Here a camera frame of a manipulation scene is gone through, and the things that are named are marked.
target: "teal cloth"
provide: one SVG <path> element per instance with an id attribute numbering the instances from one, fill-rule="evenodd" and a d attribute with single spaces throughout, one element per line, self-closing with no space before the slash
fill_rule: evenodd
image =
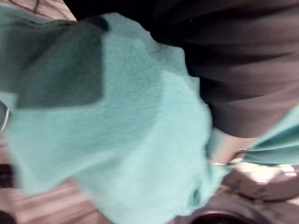
<path id="1" fill-rule="evenodd" d="M 206 158 L 211 117 L 182 49 L 118 14 L 48 21 L 1 6 L 0 18 L 5 140 L 26 193 L 76 180 L 116 224 L 164 224 L 206 204 L 233 167 Z M 298 115 L 247 160 L 298 163 Z"/>

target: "wrinkled fabric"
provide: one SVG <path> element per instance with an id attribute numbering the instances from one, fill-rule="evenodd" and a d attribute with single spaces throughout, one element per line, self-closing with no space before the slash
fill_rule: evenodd
<path id="1" fill-rule="evenodd" d="M 76 180 L 116 224 L 164 224 L 206 204 L 233 167 L 208 162 L 211 117 L 182 49 L 118 14 L 48 21 L 0 7 L 0 17 L 0 101 L 13 113 L 5 141 L 27 194 Z M 295 162 L 298 113 L 247 159 L 267 161 L 270 150 L 271 163 Z M 282 151 L 292 155 L 272 155 Z"/>

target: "black fabric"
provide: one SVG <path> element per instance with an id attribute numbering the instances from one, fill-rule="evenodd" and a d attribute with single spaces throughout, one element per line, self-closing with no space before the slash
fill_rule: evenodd
<path id="1" fill-rule="evenodd" d="M 214 126 L 265 133 L 299 103 L 299 0 L 65 0 L 77 19 L 118 12 L 180 46 Z"/>
<path id="2" fill-rule="evenodd" d="M 12 187 L 13 187 L 12 167 L 8 164 L 0 164 L 0 189 L 12 188 Z"/>
<path id="3" fill-rule="evenodd" d="M 0 211 L 0 224 L 17 224 L 15 219 L 6 212 Z"/>

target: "floor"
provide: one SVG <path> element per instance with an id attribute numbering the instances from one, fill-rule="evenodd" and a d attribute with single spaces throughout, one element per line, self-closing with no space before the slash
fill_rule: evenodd
<path id="1" fill-rule="evenodd" d="M 63 0 L 0 0 L 55 20 L 76 20 Z"/>

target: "teal fabric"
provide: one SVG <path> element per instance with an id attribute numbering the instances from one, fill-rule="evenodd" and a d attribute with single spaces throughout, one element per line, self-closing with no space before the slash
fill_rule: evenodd
<path id="1" fill-rule="evenodd" d="M 74 179 L 116 224 L 164 224 L 205 205 L 232 167 L 207 160 L 211 117 L 182 49 L 118 14 L 47 21 L 1 6 L 0 18 L 5 140 L 26 193 Z M 298 115 L 247 160 L 297 163 Z"/>

